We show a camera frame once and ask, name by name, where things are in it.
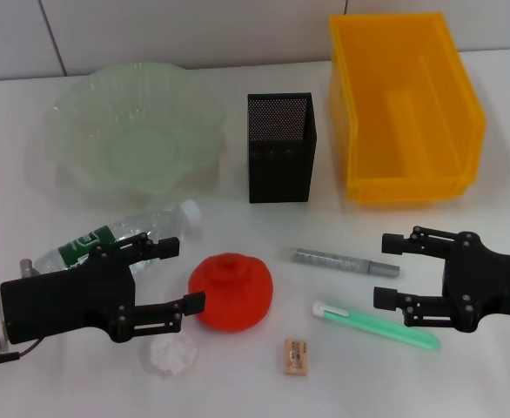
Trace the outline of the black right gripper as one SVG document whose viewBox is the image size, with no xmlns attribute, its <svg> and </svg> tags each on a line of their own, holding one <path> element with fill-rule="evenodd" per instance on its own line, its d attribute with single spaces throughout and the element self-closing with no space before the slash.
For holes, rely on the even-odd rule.
<svg viewBox="0 0 510 418">
<path fill-rule="evenodd" d="M 381 251 L 446 261 L 442 295 L 447 300 L 374 288 L 373 306 L 387 311 L 399 309 L 406 327 L 453 327 L 472 333 L 488 315 L 510 315 L 510 255 L 488 249 L 476 233 L 415 226 L 407 238 L 384 233 Z"/>
</svg>

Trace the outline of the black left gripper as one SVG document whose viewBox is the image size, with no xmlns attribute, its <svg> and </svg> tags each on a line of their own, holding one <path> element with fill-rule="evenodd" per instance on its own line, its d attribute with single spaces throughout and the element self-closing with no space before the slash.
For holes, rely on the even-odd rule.
<svg viewBox="0 0 510 418">
<path fill-rule="evenodd" d="M 69 270 L 0 285 L 8 340 L 27 342 L 85 327 L 123 343 L 140 336 L 178 334 L 184 317 L 205 310 L 205 293 L 136 306 L 130 264 L 179 256 L 177 237 L 154 241 L 146 233 L 93 251 Z"/>
</svg>

